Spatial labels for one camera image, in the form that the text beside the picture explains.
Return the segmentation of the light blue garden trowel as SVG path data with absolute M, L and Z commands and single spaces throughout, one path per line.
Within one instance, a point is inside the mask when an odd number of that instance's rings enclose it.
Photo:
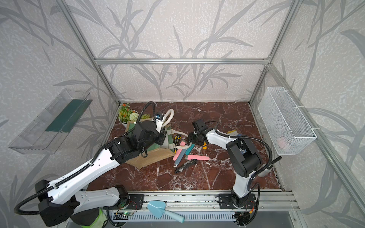
M 184 223 L 185 218 L 179 214 L 166 210 L 166 203 L 164 201 L 152 200 L 147 204 L 148 210 L 158 219 L 163 215 L 167 215 L 179 223 Z

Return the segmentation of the black green rubber glove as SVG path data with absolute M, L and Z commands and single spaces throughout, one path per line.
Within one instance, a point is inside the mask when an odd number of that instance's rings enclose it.
M 71 220 L 82 228 L 104 228 L 108 220 L 100 208 L 79 212 Z

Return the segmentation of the pink utility knife grey tip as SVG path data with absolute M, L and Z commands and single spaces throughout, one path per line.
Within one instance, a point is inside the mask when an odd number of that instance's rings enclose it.
M 182 141 L 180 143 L 180 146 L 185 146 L 186 145 L 186 142 L 185 141 Z M 175 153 L 175 156 L 173 157 L 173 160 L 176 161 L 177 158 L 179 157 L 180 153 L 182 152 L 182 149 L 178 149 L 177 152 Z

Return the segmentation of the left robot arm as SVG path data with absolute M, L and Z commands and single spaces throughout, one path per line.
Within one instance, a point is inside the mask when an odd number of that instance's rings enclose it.
M 113 200 L 96 199 L 87 207 L 81 189 L 104 173 L 146 153 L 153 144 L 163 145 L 167 134 L 165 126 L 166 123 L 158 119 L 137 122 L 133 129 L 101 146 L 94 157 L 80 167 L 53 181 L 39 181 L 35 185 L 36 193 L 18 203 L 14 213 L 40 215 L 46 226 L 53 227 L 81 211 L 116 205 L 119 195 L 114 195 Z

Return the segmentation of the clear plastic wall bin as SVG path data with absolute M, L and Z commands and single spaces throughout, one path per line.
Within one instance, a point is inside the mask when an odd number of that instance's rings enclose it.
M 64 89 L 9 148 L 20 154 L 54 154 L 92 101 L 89 92 Z

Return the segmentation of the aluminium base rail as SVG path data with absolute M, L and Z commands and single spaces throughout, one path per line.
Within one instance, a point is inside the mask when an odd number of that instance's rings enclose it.
M 230 190 L 206 191 L 130 191 L 129 194 L 142 194 L 142 209 L 152 200 L 166 202 L 166 209 L 173 212 L 219 211 L 219 194 L 230 194 Z M 292 192 L 261 190 L 259 211 L 299 211 L 298 202 Z

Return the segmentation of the blue dotted work glove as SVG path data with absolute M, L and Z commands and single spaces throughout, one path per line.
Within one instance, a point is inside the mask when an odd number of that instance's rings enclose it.
M 236 130 L 229 131 L 227 134 L 228 135 L 239 135 L 239 133 Z

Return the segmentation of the potted artificial flowers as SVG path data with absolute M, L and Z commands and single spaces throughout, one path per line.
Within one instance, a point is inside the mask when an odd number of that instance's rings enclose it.
M 118 110 L 118 119 L 124 126 L 129 121 L 135 122 L 139 117 L 139 113 L 136 110 L 130 108 L 129 103 L 123 103 Z

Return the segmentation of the green Christmas jute pouch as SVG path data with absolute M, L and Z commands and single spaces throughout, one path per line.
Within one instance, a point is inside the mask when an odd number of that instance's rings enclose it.
M 187 146 L 188 143 L 186 143 L 185 146 L 180 146 L 180 145 L 176 146 L 174 144 L 175 137 L 178 134 L 182 135 L 181 142 L 183 141 L 183 137 L 187 136 L 187 134 L 176 131 L 171 127 L 170 121 L 172 120 L 174 113 L 175 112 L 173 109 L 169 109 L 167 111 L 167 113 L 165 114 L 165 116 L 169 116 L 169 117 L 164 117 L 163 130 L 165 130 L 167 132 L 164 144 L 162 146 L 159 146 L 154 143 L 152 146 L 150 146 L 147 149 L 147 151 L 146 151 L 147 155 L 145 153 L 140 154 L 136 158 L 128 160 L 126 162 L 126 164 L 132 165 L 137 169 L 141 169 L 141 168 L 148 166 L 150 164 L 153 164 L 155 162 L 159 162 L 166 158 L 174 157 L 175 151 L 177 151 L 178 149 L 188 148 L 188 146 Z

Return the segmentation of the teal utility knife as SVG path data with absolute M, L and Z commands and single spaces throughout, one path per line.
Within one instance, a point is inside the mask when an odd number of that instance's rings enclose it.
M 193 150 L 194 147 L 195 147 L 195 145 L 194 144 L 191 144 L 191 146 L 186 150 L 185 155 L 189 155 L 190 152 Z

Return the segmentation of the yellow black utility knife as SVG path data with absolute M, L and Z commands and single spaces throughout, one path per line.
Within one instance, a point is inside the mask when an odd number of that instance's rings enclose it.
M 180 145 L 180 142 L 181 142 L 181 139 L 182 139 L 182 135 L 181 135 L 181 134 L 178 134 L 178 135 L 175 137 L 174 144 L 175 144 L 176 146 L 179 146 L 179 145 Z

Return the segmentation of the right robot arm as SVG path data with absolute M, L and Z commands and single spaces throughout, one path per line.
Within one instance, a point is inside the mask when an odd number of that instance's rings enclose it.
M 214 144 L 227 150 L 236 173 L 229 203 L 238 209 L 243 208 L 246 202 L 250 200 L 250 197 L 253 197 L 253 194 L 251 194 L 252 181 L 259 174 L 269 171 L 281 157 L 273 159 L 270 146 L 260 139 L 222 133 L 217 127 L 209 127 L 208 123 L 209 121 L 206 122 L 202 119 L 194 121 L 194 131 L 188 134 L 188 141 L 199 146 Z M 253 141 L 257 141 L 266 147 L 269 153 L 269 160 L 266 164 L 263 163 Z

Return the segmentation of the pink utility knife lying crosswise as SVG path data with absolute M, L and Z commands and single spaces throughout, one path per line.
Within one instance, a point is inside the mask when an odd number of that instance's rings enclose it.
M 189 154 L 189 155 L 185 156 L 185 159 L 186 160 L 209 161 L 210 160 L 210 157 Z

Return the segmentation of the grey-blue utility knife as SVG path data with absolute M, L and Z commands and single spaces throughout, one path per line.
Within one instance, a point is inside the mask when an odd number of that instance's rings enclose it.
M 182 159 L 183 159 L 183 157 L 185 156 L 185 152 L 186 152 L 186 150 L 182 150 L 182 151 L 179 153 L 179 155 L 178 155 L 178 157 L 177 157 L 177 159 L 175 160 L 175 163 L 174 163 L 174 167 L 175 167 L 175 168 L 179 165 L 179 163 L 181 162 L 181 160 L 182 160 Z

